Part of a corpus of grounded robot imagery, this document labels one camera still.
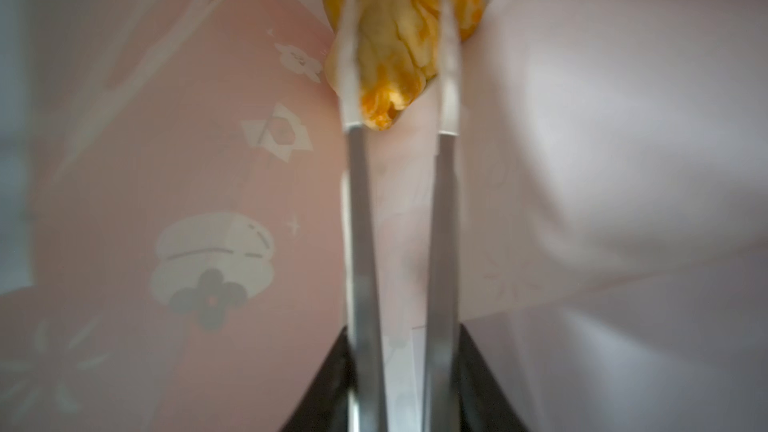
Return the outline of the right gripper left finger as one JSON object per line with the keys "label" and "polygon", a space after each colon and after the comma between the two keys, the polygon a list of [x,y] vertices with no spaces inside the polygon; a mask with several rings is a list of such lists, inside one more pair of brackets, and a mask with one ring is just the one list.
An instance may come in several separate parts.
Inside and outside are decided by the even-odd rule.
{"label": "right gripper left finger", "polygon": [[349,429],[385,431],[387,409],[381,321],[366,127],[361,112],[357,62],[358,19],[358,0],[344,0],[336,37],[336,73],[347,150],[342,206],[347,338],[354,371],[349,399]]}

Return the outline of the fake puff pastry bread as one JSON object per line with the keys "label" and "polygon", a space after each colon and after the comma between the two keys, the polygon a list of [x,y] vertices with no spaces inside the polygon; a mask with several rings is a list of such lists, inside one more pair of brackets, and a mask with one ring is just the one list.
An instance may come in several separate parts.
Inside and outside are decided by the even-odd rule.
{"label": "fake puff pastry bread", "polygon": [[[453,0],[461,39],[481,22],[486,0]],[[343,0],[323,0],[337,28]],[[438,73],[439,0],[358,0],[360,104],[364,124],[387,130]]]}

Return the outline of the red white paper bag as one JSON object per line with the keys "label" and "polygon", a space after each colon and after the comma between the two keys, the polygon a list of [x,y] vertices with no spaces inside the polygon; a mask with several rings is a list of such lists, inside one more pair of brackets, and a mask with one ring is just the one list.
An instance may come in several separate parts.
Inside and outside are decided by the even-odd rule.
{"label": "red white paper bag", "polygon": [[[343,327],[322,0],[1,0],[1,427],[277,431]],[[767,427],[767,0],[488,0],[460,318],[531,431]]]}

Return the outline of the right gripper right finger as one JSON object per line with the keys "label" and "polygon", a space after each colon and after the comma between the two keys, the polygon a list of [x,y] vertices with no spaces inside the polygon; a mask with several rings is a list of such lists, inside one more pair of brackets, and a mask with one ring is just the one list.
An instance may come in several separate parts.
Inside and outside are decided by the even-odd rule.
{"label": "right gripper right finger", "polygon": [[425,324],[422,429],[460,429],[458,356],[458,185],[461,52],[453,0],[440,0],[439,126],[435,156]]}

